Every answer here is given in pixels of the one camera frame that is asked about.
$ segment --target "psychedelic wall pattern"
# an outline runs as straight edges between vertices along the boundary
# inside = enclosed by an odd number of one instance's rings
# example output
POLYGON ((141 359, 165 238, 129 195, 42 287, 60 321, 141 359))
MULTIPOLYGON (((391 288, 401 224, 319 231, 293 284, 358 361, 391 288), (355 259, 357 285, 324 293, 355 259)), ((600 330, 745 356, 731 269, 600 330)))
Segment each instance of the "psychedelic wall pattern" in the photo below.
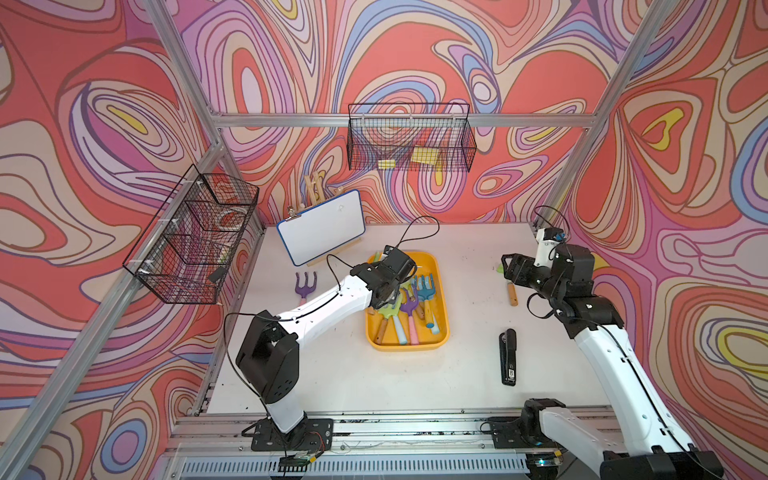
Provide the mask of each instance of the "psychedelic wall pattern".
POLYGON ((579 113, 594 110, 646 4, 223 0, 171 10, 215 111, 461 98, 481 113, 579 113))
MULTIPOLYGON (((185 2, 176 26, 214 111, 346 112, 349 103, 467 101, 481 113, 588 113, 646 2, 185 2)), ((408 106, 408 109, 419 107, 408 106)), ((581 129, 477 128, 470 174, 349 172, 346 129, 232 128, 223 135, 275 224, 359 188, 366 220, 527 221, 581 129)))
POLYGON ((246 229, 221 305, 166 305, 139 292, 32 461, 29 478, 149 478, 202 387, 256 240, 246 229))
POLYGON ((578 175, 596 292, 728 478, 768 478, 768 6, 681 2, 578 175))
POLYGON ((259 185, 266 224, 288 207, 310 205, 304 175, 318 173, 326 196, 358 189, 368 223, 407 223, 432 215, 446 223, 518 222, 531 217, 568 159, 580 128, 477 128, 490 136, 467 172, 350 171, 346 129, 226 129, 224 139, 243 172, 259 185))
MULTIPOLYGON (((88 5, 0 3, 0 441, 208 148, 144 11, 88 5)), ((240 275, 252 243, 240 246, 240 275)), ((151 467, 163 425, 200 387, 223 308, 172 308, 140 291, 30 478, 151 467)))

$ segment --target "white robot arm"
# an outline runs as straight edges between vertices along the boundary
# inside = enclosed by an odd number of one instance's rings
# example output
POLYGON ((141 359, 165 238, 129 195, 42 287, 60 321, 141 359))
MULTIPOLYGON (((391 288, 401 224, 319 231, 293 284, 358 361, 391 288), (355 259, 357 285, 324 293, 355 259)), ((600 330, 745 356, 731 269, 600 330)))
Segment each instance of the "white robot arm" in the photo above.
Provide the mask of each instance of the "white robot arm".
POLYGON ((723 468, 712 452, 700 452, 680 427, 632 350, 624 322, 610 300, 592 294, 594 257, 562 243, 563 231, 537 232, 535 258, 504 255, 505 277, 533 288, 587 357, 613 406, 628 456, 552 399, 526 402, 520 426, 532 443, 554 440, 601 478, 712 478, 723 468))
POLYGON ((264 310, 253 317, 235 363, 264 402, 283 444, 301 443, 307 436, 306 415, 294 390, 300 347, 351 313, 394 301, 400 284, 415 271, 411 257, 386 246, 379 262, 354 266, 337 288, 289 312, 273 316, 264 310))

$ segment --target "wooden handle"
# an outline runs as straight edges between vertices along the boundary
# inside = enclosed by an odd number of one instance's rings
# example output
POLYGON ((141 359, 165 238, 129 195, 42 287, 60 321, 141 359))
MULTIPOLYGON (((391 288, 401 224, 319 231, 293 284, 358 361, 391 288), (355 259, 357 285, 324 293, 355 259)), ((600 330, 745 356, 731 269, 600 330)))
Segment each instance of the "wooden handle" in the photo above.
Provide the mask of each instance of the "wooden handle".
POLYGON ((512 306, 518 305, 518 293, 515 292, 515 284, 507 283, 507 291, 509 292, 509 304, 512 306))
POLYGON ((416 324, 413 321, 413 315, 408 315, 408 330, 411 334, 411 345, 418 345, 419 334, 416 332, 416 324))
POLYGON ((424 300, 424 321, 428 329, 435 325, 435 314, 432 313, 432 306, 429 305, 429 300, 424 300))
POLYGON ((379 334, 376 335, 376 343, 379 345, 384 341, 384 332, 386 332, 386 317, 382 318, 382 322, 379 325, 379 334))
POLYGON ((344 243, 343 245, 341 245, 341 246, 339 246, 339 247, 337 247, 337 248, 335 248, 335 249, 333 249, 333 250, 331 250, 329 252, 325 252, 323 255, 320 255, 319 257, 317 257, 315 260, 310 260, 309 262, 307 262, 306 266, 310 267, 310 266, 315 266, 315 265, 317 265, 318 263, 321 263, 321 262, 325 263, 326 262, 326 257, 328 256, 329 253, 333 253, 335 255, 338 255, 339 252, 343 252, 344 250, 346 250, 346 249, 348 249, 350 247, 353 247, 354 245, 356 245, 356 244, 358 244, 360 242, 362 242, 362 237, 357 237, 355 240, 350 240, 349 242, 344 243))
POLYGON ((419 302, 419 305, 416 306, 415 310, 416 315, 419 316, 420 319, 423 321, 426 321, 426 317, 424 316, 424 307, 422 306, 422 302, 419 302))

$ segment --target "wire mesh basket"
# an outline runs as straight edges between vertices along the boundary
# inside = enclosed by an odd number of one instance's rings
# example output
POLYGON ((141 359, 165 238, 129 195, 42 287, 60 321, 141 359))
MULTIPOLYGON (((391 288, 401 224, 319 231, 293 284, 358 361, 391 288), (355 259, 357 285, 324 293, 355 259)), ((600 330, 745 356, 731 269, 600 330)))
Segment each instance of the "wire mesh basket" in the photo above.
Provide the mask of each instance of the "wire mesh basket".
POLYGON ((258 197, 240 179, 198 174, 146 256, 130 260, 139 267, 127 266, 133 249, 123 266, 165 303, 216 303, 258 197))
POLYGON ((350 104, 349 169, 469 171, 477 144, 468 116, 463 102, 350 104))

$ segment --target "aluminum frame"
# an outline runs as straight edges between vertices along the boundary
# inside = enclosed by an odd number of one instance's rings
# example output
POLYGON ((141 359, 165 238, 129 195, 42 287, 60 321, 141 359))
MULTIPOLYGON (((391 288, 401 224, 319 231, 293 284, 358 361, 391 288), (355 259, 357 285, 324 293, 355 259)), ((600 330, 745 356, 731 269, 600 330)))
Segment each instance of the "aluminum frame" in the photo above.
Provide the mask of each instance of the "aluminum frame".
MULTIPOLYGON (((346 127, 347 114, 212 114, 217 127, 346 127)), ((433 114, 409 115, 433 118, 433 114)), ((360 115, 387 118, 385 114, 360 115)), ((591 127, 593 114, 469 114, 472 127, 591 127)))
MULTIPOLYGON (((629 47, 627 47, 627 52, 619 62, 613 77, 611 77, 603 92, 598 107, 595 109, 594 124, 579 137, 571 155, 568 157, 568 161, 563 166, 557 180, 554 181, 554 185, 549 190, 543 204, 560 208, 566 198, 568 198, 568 193, 571 191, 576 180, 576 174, 587 161, 589 153, 600 137, 600 133, 611 116, 613 108, 618 103, 621 94, 624 93, 624 89, 629 85, 637 67, 643 61, 643 57, 650 44, 656 38, 659 28, 677 3, 678 0, 654 0, 650 4, 648 11, 640 22, 640 26, 630 41, 629 47)), ((546 217, 546 220, 554 221, 554 211, 548 210, 542 213, 542 215, 546 217)), ((534 222, 535 228, 541 228, 544 222, 539 217, 534 222)))
MULTIPOLYGON (((219 147, 211 147, 200 162, 213 167, 219 154, 219 147)), ((146 256, 162 234, 164 222, 170 219, 192 184, 191 179, 181 182, 179 193, 171 199, 168 207, 155 222, 134 258, 146 256)), ((40 393, 32 400, 32 404, 5 440, 4 448, 0 451, 0 478, 18 478, 24 474, 140 288, 141 282, 121 268, 116 284, 101 301, 72 347, 61 359, 40 393)))
MULTIPOLYGON (((631 75, 653 41, 661 23, 676 4, 677 0, 654 0, 651 3, 640 27, 630 41, 627 53, 620 61, 614 75, 608 81, 603 97, 593 114, 472 114, 470 115, 471 125, 473 127, 583 127, 584 131, 581 133, 573 153, 547 196, 546 201, 548 203, 554 201, 557 204, 561 204, 571 189, 575 173, 578 172, 578 169, 587 160, 591 145, 597 140, 612 108, 629 83, 631 75)), ((198 163, 200 171, 208 172, 213 170, 217 161, 221 159, 223 160, 224 170, 228 174, 242 178, 240 169, 237 167, 237 163, 234 161, 221 135, 222 127, 345 127, 347 125, 348 117, 344 114, 219 114, 212 112, 200 86, 200 81, 191 67, 191 62, 181 37, 164 2, 162 0, 146 0, 145 5, 171 63, 178 70, 182 87, 190 96, 195 113, 211 142, 204 158, 198 163)), ((165 218, 166 214, 170 215, 170 212, 173 210, 174 208, 169 206, 162 218, 165 218)), ((238 289, 238 297, 233 306, 239 306, 242 303, 243 292, 250 280, 248 273, 253 271, 260 243, 263 239, 263 226, 258 218, 255 221, 259 228, 259 240, 253 254, 249 257, 247 274, 243 277, 243 284, 238 289)), ((150 245, 151 243, 147 242, 145 246, 148 247, 150 245)), ((138 290, 138 285, 139 282, 125 272, 118 283, 112 287, 96 313, 78 335, 74 345, 59 363, 53 375, 45 383, 43 390, 35 397, 32 405, 27 409, 6 440, 5 447, 0 451, 0 478, 15 479, 23 475, 27 465, 45 440, 45 436, 50 432, 62 409, 71 398, 72 393, 79 386, 80 381, 88 371, 88 368, 90 368, 96 355, 101 351, 114 325, 130 304, 133 295, 138 290)), ((219 357, 223 356, 222 343, 223 341, 220 338, 217 344, 219 357)), ((210 379, 213 378, 214 370, 216 366, 220 366, 221 360, 222 358, 219 358, 217 361, 214 360, 214 363, 209 367, 206 373, 206 379, 209 384, 210 379)), ((210 385, 207 385, 205 382, 203 385, 206 386, 205 391, 207 391, 207 387, 210 385)), ((198 399, 200 401, 195 402, 195 409, 199 410, 204 402, 204 394, 202 396, 199 395, 198 399)), ((581 409, 573 410, 582 418, 581 409)), ((603 408, 604 418, 609 418, 612 415, 612 413, 607 412, 610 412, 610 408, 603 408)), ((398 412, 396 415, 402 415, 403 423, 397 435, 403 440, 402 433, 407 433, 406 430, 411 428, 406 426, 406 424, 413 425, 413 422, 418 423, 418 420, 421 418, 420 415, 437 415, 437 417, 431 418, 430 422, 439 422, 441 421, 440 418, 444 417, 445 421, 451 421, 451 419, 457 418, 454 415, 464 415, 465 413, 468 412, 463 410, 458 414, 455 412, 398 412)), ((500 411, 493 411, 493 415, 499 414, 501 414, 500 411)), ((333 417, 334 414, 320 413, 318 415, 331 415, 333 417)), ((383 419, 393 420, 392 413, 371 412, 366 415, 371 416, 370 419, 372 421, 370 423, 372 424, 383 419)), ((585 415, 587 418, 582 419, 589 419, 589 413, 586 412, 585 415)), ((180 419, 174 426, 171 434, 169 449, 172 452, 176 452, 182 443, 197 444, 201 446, 200 456, 209 455, 211 452, 210 447, 205 445, 211 445, 212 442, 216 445, 223 445, 223 448, 227 450, 233 449, 233 451, 242 453, 243 445, 246 445, 247 442, 243 442, 242 439, 234 437, 234 435, 242 430, 241 427, 244 422, 253 421, 257 418, 259 417, 248 418, 243 415, 221 416, 200 414, 200 416, 180 419), (214 427, 223 431, 214 431, 214 427)), ((348 412, 343 415, 343 419, 350 419, 348 412)), ((368 440, 376 439, 376 435, 379 435, 381 438, 381 434, 381 432, 378 432, 374 435, 371 432, 368 440)), ((479 442, 489 441, 489 439, 474 440, 479 442)), ((441 451, 445 449, 444 446, 437 446, 435 448, 441 451)))
POLYGON ((157 31, 157 36, 160 37, 160 42, 163 44, 165 51, 168 53, 168 58, 176 70, 179 82, 192 100, 192 107, 200 119, 200 124, 205 130, 211 146, 221 146, 224 149, 225 155, 222 157, 224 171, 228 175, 242 180, 243 175, 237 167, 237 163, 235 163, 227 143, 221 136, 221 129, 214 124, 210 104, 205 97, 205 93, 203 93, 200 81, 194 74, 192 62, 187 56, 187 49, 184 48, 181 35, 179 35, 179 31, 176 29, 174 19, 170 15, 165 2, 163 0, 145 0, 144 4, 147 7, 147 14, 152 21, 152 25, 154 25, 157 31))
MULTIPOLYGON (((571 409, 601 436, 621 442, 621 429, 610 407, 571 409)), ((496 450, 490 433, 483 433, 489 416, 520 416, 520 409, 468 409, 434 412, 309 412, 334 420, 331 458, 364 453, 404 460, 419 454, 552 453, 555 448, 496 450)), ((206 414, 179 419, 166 450, 165 471, 158 478, 179 478, 188 459, 201 457, 263 458, 275 452, 251 452, 250 439, 240 432, 263 415, 206 414)))
MULTIPOLYGON (((252 221, 255 221, 257 228, 256 245, 253 248, 253 252, 251 252, 248 257, 248 264, 246 265, 245 272, 243 273, 243 281, 237 287, 237 297, 235 297, 234 301, 232 302, 232 305, 229 308, 230 312, 228 312, 227 315, 240 311, 240 308, 243 305, 243 300, 245 300, 244 296, 246 288, 248 287, 250 278, 253 275, 253 268, 256 266, 256 258, 259 256, 259 252, 261 251, 261 244, 264 242, 264 228, 261 227, 261 223, 259 222, 257 215, 253 215, 251 218, 255 219, 252 221)), ((194 404, 190 408, 190 411, 187 413, 188 415, 199 416, 205 410, 205 408, 207 408, 207 400, 209 399, 208 392, 213 390, 213 387, 216 384, 216 379, 219 377, 219 371, 221 370, 224 356, 227 354, 223 339, 224 337, 232 338, 232 330, 235 328, 235 323, 237 323, 237 316, 235 316, 230 321, 229 325, 225 323, 221 326, 222 336, 219 338, 219 341, 216 342, 216 346, 214 347, 214 354, 211 356, 210 364, 205 370, 205 375, 203 376, 203 382, 200 384, 200 391, 197 392, 194 404)))

